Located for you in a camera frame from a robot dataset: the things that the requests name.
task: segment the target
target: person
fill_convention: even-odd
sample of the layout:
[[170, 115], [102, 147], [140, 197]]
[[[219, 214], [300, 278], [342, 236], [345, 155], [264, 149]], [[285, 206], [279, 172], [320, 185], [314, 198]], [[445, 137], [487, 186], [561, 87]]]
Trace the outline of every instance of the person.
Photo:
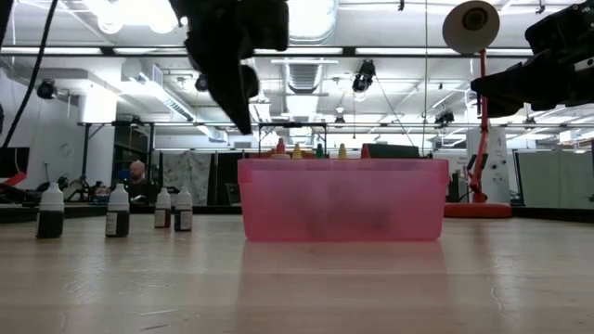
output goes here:
[[147, 202], [155, 200], [154, 186], [145, 178], [145, 164], [142, 161], [134, 161], [130, 164], [130, 179], [127, 183], [127, 191], [131, 200], [138, 196], [144, 196]]

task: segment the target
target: ceiling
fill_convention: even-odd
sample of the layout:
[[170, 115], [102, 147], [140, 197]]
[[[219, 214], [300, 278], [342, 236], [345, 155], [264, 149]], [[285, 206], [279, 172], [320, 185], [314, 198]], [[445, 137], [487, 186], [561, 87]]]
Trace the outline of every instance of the ceiling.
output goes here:
[[[182, 45], [186, 38], [185, 28], [176, 28], [169, 33], [160, 34], [143, 25], [125, 25], [117, 33], [104, 33], [97, 26], [96, 13], [89, 11], [84, 1], [101, 0], [60, 1], [49, 34], [50, 45], [158, 47]], [[306, 5], [312, 0], [291, 0], [296, 4], [300, 1]], [[427, 4], [430, 14], [427, 15], [425, 23], [424, 2], [406, 1], [405, 9], [398, 11], [399, 2], [395, 1], [340, 0], [333, 34], [324, 41], [324, 46], [443, 47], [446, 45], [442, 37], [442, 25], [446, 13], [461, 2], [431, 0]], [[501, 20], [501, 28], [492, 46], [526, 48], [528, 45], [523, 38], [526, 28], [548, 15], [549, 12], [564, 8], [573, 2], [547, 0], [545, 1], [547, 10], [537, 15], [534, 11], [538, 7], [538, 1], [490, 1], [500, 10]], [[13, 10], [13, 20], [5, 38], [5, 45], [38, 45], [49, 3], [48, 0], [19, 1]], [[171, 111], [159, 99], [138, 89], [136, 85], [122, 80], [123, 63], [130, 59], [133, 58], [52, 57], [44, 59], [42, 68], [86, 70], [114, 87], [120, 96], [119, 113], [137, 114], [145, 121], [170, 121]], [[190, 106], [199, 119], [212, 122], [228, 121], [208, 93], [199, 93], [194, 88], [198, 74], [186, 58], [144, 57], [136, 60], [141, 63], [143, 69], [157, 66], [164, 74], [165, 89]], [[472, 111], [468, 112], [465, 102], [469, 82], [480, 72], [476, 59], [372, 58], [377, 79], [368, 89], [363, 101], [355, 101], [351, 89], [354, 74], [364, 60], [362, 58], [324, 58], [329, 63], [321, 66], [321, 82], [315, 91], [315, 96], [291, 97], [287, 97], [289, 91], [286, 86], [286, 65], [275, 63], [279, 60], [282, 58], [260, 57], [251, 62], [261, 80], [262, 94], [269, 100], [269, 114], [273, 120], [288, 120], [295, 116], [293, 111], [297, 108], [293, 106], [297, 103], [298, 106], [308, 106], [304, 108], [312, 109], [308, 114], [308, 120], [311, 122], [333, 122], [338, 115], [337, 108], [343, 108], [342, 114], [347, 122], [421, 122], [423, 112], [427, 111], [428, 122], [433, 123], [435, 114], [446, 109], [454, 112], [455, 122], [477, 122]], [[20, 66], [31, 66], [33, 58], [17, 58], [16, 61]], [[503, 71], [519, 61], [517, 58], [492, 58], [488, 60], [487, 71]], [[61, 88], [72, 88], [68, 87], [68, 81], [64, 83], [66, 86]], [[79, 86], [76, 92], [81, 94]], [[526, 114], [540, 117], [538, 121], [545, 123], [584, 122], [589, 120], [587, 116], [590, 112], [594, 112], [594, 109], [590, 107], [562, 109], [554, 113], [532, 113], [531, 110], [521, 110], [516, 116], [494, 122], [521, 123], [526, 118]], [[388, 133], [408, 131], [411, 134], [420, 131], [420, 129], [403, 130], [398, 127], [381, 130]], [[181, 128], [171, 130], [172, 133], [178, 134], [188, 133], [188, 131], [195, 130]], [[338, 133], [348, 131], [352, 132], [353, 128], [332, 130]], [[362, 133], [373, 131], [379, 130], [372, 127], [357, 129], [357, 132]], [[509, 131], [522, 134], [525, 130], [520, 128], [509, 129]], [[540, 133], [555, 135], [560, 131], [557, 128], [550, 128]]]

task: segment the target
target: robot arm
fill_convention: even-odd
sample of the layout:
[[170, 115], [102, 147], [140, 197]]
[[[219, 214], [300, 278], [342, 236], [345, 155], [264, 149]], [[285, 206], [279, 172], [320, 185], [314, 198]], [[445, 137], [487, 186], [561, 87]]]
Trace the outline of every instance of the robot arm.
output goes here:
[[532, 110], [594, 102], [594, 1], [571, 5], [537, 22], [525, 32], [533, 56], [501, 73], [471, 83], [485, 96], [490, 118]]
[[169, 0], [187, 19], [186, 49], [206, 75], [213, 99], [242, 134], [252, 132], [249, 99], [258, 94], [255, 71], [240, 62], [254, 49], [284, 51], [289, 44], [286, 0]]

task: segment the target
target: pink plastic bin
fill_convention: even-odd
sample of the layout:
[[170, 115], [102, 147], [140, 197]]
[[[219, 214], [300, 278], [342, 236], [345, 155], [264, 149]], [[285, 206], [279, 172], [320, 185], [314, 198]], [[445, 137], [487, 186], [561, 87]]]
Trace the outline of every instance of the pink plastic bin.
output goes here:
[[440, 160], [241, 160], [245, 235], [259, 241], [437, 239], [447, 167]]

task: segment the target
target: wooden table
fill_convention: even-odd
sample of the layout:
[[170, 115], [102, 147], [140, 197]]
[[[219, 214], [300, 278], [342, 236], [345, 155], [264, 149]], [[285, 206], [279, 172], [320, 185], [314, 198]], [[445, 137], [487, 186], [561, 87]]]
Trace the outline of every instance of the wooden table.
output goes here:
[[594, 225], [445, 221], [438, 242], [251, 243], [240, 216], [192, 233], [62, 239], [0, 225], [0, 332], [592, 333]]

